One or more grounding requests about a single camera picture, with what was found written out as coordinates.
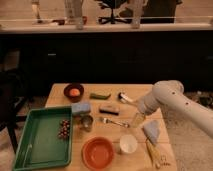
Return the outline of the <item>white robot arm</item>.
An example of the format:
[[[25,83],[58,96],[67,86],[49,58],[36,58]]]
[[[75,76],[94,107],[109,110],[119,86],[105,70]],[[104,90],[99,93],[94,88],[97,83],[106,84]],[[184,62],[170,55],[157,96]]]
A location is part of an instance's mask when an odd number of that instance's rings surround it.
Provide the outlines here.
[[[213,111],[190,100],[183,92],[184,86],[180,81],[158,81],[146,95],[136,101],[135,106],[142,115],[151,115],[166,105],[183,114],[213,138]]]

